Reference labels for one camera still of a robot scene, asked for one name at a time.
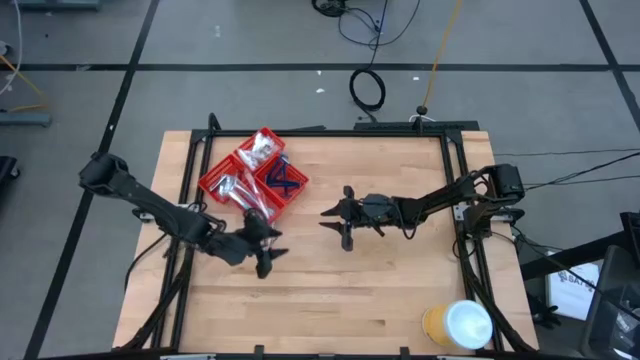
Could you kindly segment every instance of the yellow cup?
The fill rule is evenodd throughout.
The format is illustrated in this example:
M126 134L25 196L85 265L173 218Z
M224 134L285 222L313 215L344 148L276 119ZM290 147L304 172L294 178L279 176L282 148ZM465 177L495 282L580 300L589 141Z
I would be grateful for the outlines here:
M493 322L480 304L461 300L425 311L422 330L439 345L475 350L491 340Z

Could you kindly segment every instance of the white lid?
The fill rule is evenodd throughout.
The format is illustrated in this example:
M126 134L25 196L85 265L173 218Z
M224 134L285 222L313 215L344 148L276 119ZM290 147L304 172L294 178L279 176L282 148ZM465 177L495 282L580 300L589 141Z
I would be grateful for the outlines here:
M449 338L468 350L484 347L493 334L489 313L475 301L462 300L451 304L444 323Z

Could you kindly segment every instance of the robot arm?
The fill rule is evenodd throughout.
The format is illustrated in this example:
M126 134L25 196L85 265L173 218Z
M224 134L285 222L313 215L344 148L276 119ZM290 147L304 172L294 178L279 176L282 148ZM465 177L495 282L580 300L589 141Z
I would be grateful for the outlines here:
M479 183L486 186L486 193L476 192ZM465 230L472 235L486 235L490 232L491 217L502 207L520 201L524 197L524 188L518 169L503 164L473 171L419 199L369 194L357 200L350 186L344 187L344 195L338 205L321 215L340 216L345 222L322 222L320 225L338 231L342 235L342 248L351 251L353 228L371 227L381 236L384 236L383 226L415 230L429 215L461 202L472 203L464 212Z
M271 228L259 211L247 211L244 228L225 233L224 220L173 205L137 182L129 174L126 162L111 154L91 156L91 161L80 172L80 186L93 194L122 199L140 207L154 216L162 231L229 265L238 265L247 256L256 255L256 272L261 279L271 271L271 261L288 252L288 249L265 246L266 239L282 233Z

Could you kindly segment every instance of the yellow cord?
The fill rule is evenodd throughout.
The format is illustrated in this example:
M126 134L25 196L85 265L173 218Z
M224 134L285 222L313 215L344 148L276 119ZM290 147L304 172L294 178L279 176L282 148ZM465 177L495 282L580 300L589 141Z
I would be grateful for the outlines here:
M431 88L433 87L433 83L436 79L436 70L438 69L438 61L440 61L440 57L442 53L444 53L444 49L447 47L447 39L449 38L449 34L451 33L451 29L453 28L453 24L456 22L458 18L458 14L460 13L460 7L462 7L462 0L456 1L456 7L453 9L453 14L451 14L451 18L449 19L449 24L447 24L447 29L444 31L444 35L442 36L442 43L440 44L440 49L436 53L436 59L433 62L433 67L431 68L431 75L429 76L429 86L427 87L427 95L424 97L424 102L422 102L422 106L426 107L429 103L429 98L431 97Z
M14 72L16 72L16 68L13 67L13 65L9 62L9 60L7 60L4 56L0 55L0 60L2 60L2 62L4 62L5 64L7 64L7 66L13 70ZM40 101L42 101L42 104L38 104L38 105L26 105L26 106L18 106L15 107L13 109L10 109L8 112L18 112L18 111L25 111L25 110L34 110L34 109L46 109L47 108L47 97L45 96L45 94L42 92L42 90L38 89L37 86L35 86L31 80L29 80L26 76L24 76L21 72L16 72L16 75L18 75L25 83L27 83L27 85L29 85L29 87L31 87L33 89L33 91L36 92L36 94L38 94L38 96L40 97Z

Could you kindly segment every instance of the white paper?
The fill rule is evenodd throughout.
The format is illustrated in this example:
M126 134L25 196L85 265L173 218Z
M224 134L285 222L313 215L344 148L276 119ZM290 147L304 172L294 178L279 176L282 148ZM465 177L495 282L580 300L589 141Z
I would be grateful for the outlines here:
M595 264L574 266L571 271L593 285L598 284L600 270ZM547 305L557 306L556 314L578 320L586 320L594 290L567 271L547 275Z

